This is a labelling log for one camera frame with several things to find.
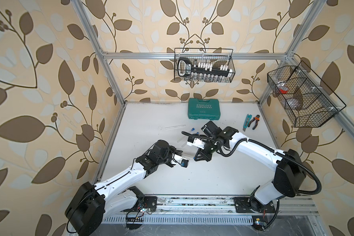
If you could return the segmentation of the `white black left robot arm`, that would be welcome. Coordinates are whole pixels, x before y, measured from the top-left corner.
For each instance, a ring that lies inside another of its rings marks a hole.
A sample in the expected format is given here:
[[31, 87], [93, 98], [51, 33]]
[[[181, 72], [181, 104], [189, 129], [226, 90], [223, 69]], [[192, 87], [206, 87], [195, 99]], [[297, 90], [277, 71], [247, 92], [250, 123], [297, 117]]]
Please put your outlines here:
[[160, 165], [188, 166], [183, 152], [164, 140], [155, 142], [130, 167], [103, 181], [82, 184], [68, 205], [66, 229], [70, 234], [91, 235], [104, 218], [127, 210], [142, 212], [144, 193], [135, 184], [154, 173]]

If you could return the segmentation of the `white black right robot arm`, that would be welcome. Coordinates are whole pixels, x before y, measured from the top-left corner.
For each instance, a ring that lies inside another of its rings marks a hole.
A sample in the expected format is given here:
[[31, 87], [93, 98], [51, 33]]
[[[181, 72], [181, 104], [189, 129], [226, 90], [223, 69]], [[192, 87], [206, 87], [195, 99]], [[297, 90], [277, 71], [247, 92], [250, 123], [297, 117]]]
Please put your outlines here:
[[206, 123], [203, 135], [195, 134], [188, 138], [189, 146], [197, 147], [195, 161], [211, 161], [216, 152], [223, 157], [242, 153], [259, 164], [263, 164], [274, 172], [271, 180], [258, 186], [250, 194], [245, 208], [253, 212], [261, 212], [274, 200], [284, 197], [295, 197], [307, 174], [301, 167], [300, 155], [289, 149], [283, 151], [252, 140], [230, 126], [221, 129], [212, 121]]

